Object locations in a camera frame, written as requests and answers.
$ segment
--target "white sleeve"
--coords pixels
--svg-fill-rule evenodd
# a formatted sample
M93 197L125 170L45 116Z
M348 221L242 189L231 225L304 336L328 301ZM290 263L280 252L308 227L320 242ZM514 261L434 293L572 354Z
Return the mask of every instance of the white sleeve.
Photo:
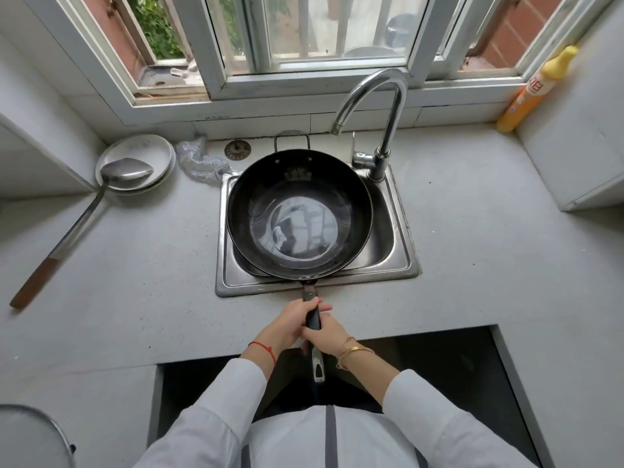
M413 370L392 380L383 411L437 468L535 467Z
M230 466L240 455L266 381L255 363L231 359L197 402L183 410L169 432L147 449L135 468Z

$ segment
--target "drain plug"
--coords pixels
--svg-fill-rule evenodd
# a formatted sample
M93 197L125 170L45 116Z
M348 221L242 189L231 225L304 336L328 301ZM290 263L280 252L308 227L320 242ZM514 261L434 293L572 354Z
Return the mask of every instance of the drain plug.
M252 152L252 147L247 141L234 140L225 146L225 157L232 161L242 161Z

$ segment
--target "dish soap bottle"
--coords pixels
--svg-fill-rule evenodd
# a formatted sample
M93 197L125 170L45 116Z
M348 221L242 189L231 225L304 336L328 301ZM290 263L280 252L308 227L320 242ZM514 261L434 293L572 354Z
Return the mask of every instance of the dish soap bottle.
M501 133L509 133L533 110L550 89L568 73L568 66L578 54L576 46L567 46L561 54L546 62L528 81L515 100L496 123Z

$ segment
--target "metal spatula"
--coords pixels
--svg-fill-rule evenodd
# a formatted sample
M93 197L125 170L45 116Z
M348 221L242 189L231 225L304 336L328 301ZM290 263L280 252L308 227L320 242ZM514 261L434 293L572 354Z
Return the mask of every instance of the metal spatula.
M74 237L87 223L93 211L104 197L104 192L108 188L109 182L122 182L127 180L139 179L149 176L154 172L153 167L134 158L122 158L117 161L110 162L102 167L100 174L102 175L103 184L98 190L93 202L87 207L76 223L63 236L58 244L54 247L50 254L35 269L34 273L28 278L22 288L15 294L11 300L11 307L17 310L23 310L30 304L35 296L43 289L43 286L49 281L59 266L61 259L64 257L69 245L74 241Z

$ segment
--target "bottle label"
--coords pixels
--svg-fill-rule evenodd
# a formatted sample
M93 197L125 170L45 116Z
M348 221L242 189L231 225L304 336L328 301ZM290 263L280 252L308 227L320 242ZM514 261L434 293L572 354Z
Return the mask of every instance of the bottle label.
M536 73L526 86L526 93L536 97L546 95L555 86L557 80L550 80L542 76L541 72Z

